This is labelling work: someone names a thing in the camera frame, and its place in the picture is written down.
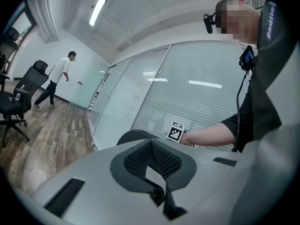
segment forearm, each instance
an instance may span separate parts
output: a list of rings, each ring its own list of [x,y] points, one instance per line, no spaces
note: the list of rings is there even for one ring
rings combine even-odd
[[[232,132],[223,123],[212,127],[184,133],[189,144],[200,146],[223,146],[235,142]]]

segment ceiling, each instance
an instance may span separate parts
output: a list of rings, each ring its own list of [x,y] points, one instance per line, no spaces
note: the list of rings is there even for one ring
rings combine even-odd
[[[91,6],[97,1],[65,0],[64,9],[53,9],[53,13],[64,29],[112,62],[120,51],[155,32],[202,21],[219,0],[107,0],[92,27]],[[260,0],[246,1],[260,5]]]

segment shoe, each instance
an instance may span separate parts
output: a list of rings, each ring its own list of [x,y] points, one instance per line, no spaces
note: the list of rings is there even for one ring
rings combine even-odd
[[[49,108],[56,108],[56,105],[55,105],[55,103],[53,103],[53,104],[50,104]]]
[[[38,111],[38,112],[41,111],[41,109],[39,108],[39,105],[38,105],[38,104],[33,103],[33,107],[34,107],[34,110],[36,110],[36,111]]]

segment man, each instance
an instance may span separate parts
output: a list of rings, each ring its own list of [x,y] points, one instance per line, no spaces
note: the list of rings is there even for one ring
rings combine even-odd
[[[260,140],[267,132],[281,126],[266,90],[289,59],[295,44],[288,24],[278,6],[266,0],[261,10],[255,10],[243,0],[222,0],[216,5],[216,27],[221,33],[233,34],[233,39],[256,44],[258,55],[245,100],[240,107],[240,132],[237,115],[206,129],[184,133],[185,145],[222,146],[237,141],[242,152],[246,143]]]
[[[63,57],[57,61],[52,70],[49,73],[50,84],[47,86],[46,90],[39,96],[39,98],[34,102],[33,106],[36,111],[41,111],[39,104],[43,102],[48,96],[50,96],[50,106],[49,108],[55,108],[54,94],[56,86],[59,83],[62,75],[66,77],[66,81],[69,81],[68,71],[70,67],[70,62],[75,61],[76,53],[74,51],[69,52],[68,57]]]

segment hand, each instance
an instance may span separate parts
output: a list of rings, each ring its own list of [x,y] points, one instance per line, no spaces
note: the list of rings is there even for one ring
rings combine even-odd
[[[188,140],[188,133],[183,133],[179,143],[187,146],[192,146],[192,144]]]

